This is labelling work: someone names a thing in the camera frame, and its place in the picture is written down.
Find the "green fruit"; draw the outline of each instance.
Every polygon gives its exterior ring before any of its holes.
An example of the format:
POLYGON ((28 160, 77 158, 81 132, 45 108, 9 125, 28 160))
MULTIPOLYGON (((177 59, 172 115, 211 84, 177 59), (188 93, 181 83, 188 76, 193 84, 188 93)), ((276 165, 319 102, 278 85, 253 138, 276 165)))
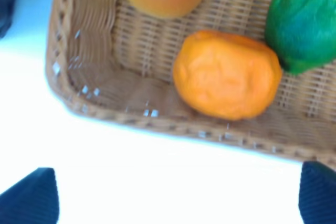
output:
POLYGON ((272 0, 265 40, 286 72, 330 63, 336 58, 336 0, 272 0))

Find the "white surface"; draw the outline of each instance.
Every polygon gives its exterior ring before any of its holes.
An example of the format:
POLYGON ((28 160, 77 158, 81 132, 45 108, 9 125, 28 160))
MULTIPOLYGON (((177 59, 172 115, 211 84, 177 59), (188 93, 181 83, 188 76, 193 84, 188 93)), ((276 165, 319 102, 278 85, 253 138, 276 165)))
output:
POLYGON ((0 192, 54 167, 60 224, 302 223, 301 164, 79 118, 44 74, 51 0, 17 0, 0 40, 0 192))

